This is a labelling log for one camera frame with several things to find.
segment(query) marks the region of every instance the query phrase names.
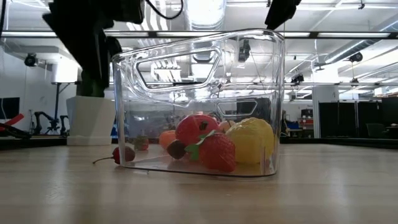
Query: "white pedestal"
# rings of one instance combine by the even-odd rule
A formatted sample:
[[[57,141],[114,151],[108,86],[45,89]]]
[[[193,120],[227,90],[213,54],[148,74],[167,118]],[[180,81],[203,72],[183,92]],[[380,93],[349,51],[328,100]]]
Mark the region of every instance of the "white pedestal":
[[[70,123],[68,146],[106,146],[112,143],[115,119],[114,102],[97,97],[75,96],[67,99]]]

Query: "chair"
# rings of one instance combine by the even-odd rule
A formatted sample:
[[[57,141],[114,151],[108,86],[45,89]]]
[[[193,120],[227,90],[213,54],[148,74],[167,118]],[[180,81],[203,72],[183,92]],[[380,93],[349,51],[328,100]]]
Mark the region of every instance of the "chair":
[[[368,135],[370,138],[387,138],[386,127],[379,123],[366,124],[368,128]]]

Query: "cherry stem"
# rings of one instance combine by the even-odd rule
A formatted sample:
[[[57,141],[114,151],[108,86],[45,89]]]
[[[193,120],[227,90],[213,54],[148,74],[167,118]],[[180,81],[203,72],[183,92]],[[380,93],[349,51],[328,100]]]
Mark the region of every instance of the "cherry stem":
[[[93,162],[93,164],[95,164],[95,163],[98,162],[98,161],[105,160],[105,159],[113,159],[113,156],[112,156],[112,157],[102,158],[102,159],[97,159],[97,160],[95,160],[95,161]]]

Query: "ceiling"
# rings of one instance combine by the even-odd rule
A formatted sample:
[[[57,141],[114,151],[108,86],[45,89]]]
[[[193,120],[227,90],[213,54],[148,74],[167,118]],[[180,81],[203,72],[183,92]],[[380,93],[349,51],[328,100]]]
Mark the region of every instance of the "ceiling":
[[[48,1],[41,0],[8,0],[6,14],[7,30],[49,30],[49,27],[42,20],[44,12],[48,12]],[[294,18],[287,21],[284,26],[280,26],[277,31],[345,31],[345,32],[368,32],[380,31],[381,25],[385,21],[398,21],[398,1],[396,0],[363,0],[365,7],[358,9],[360,0],[302,0]],[[167,15],[171,16],[179,10],[180,0],[166,0]],[[247,28],[265,28],[264,21],[268,8],[266,1],[247,1],[247,0],[227,0],[224,14],[224,24],[222,30],[238,30]],[[161,29],[159,17],[157,22],[150,22],[151,9],[146,10],[146,26],[135,26],[135,30],[157,30]],[[117,22],[113,30],[131,30],[124,22]],[[173,21],[167,21],[168,30],[189,30],[187,20],[184,16]],[[124,47],[143,47],[146,45],[160,44],[170,41],[160,40],[139,40],[121,39]],[[289,72],[304,59],[318,59],[314,55],[327,55],[340,47],[352,42],[353,40],[294,40],[285,41],[288,57],[285,61],[285,71]],[[61,50],[66,50],[58,39],[26,39],[26,38],[7,38],[6,44],[17,46],[56,46]],[[333,64],[333,68],[338,70],[340,81],[348,82],[352,77],[377,71],[378,69],[398,61],[397,40],[382,40],[361,51],[364,59],[362,62],[340,61]],[[306,81],[312,79],[314,70],[303,73]],[[286,80],[289,82],[294,73],[287,73]],[[377,82],[391,77],[398,77],[398,67],[381,72],[380,74],[369,77],[366,82]]]

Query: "toy cherry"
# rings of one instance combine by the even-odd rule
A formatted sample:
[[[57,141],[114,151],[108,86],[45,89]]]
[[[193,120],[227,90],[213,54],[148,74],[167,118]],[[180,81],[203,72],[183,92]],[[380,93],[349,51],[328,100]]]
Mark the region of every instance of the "toy cherry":
[[[126,162],[133,161],[134,158],[136,157],[136,152],[134,152],[134,150],[132,150],[132,149],[131,149],[130,147],[128,147],[128,146],[126,146],[126,147],[124,148],[124,153],[125,153],[124,156],[125,156],[125,158],[126,158]],[[95,164],[96,162],[101,161],[101,160],[113,159],[114,162],[115,162],[116,164],[119,164],[119,165],[120,165],[119,147],[116,147],[116,148],[113,150],[112,155],[113,155],[112,157],[106,157],[106,158],[102,158],[102,159],[97,159],[97,160],[95,160],[95,161],[93,162],[93,164]]]

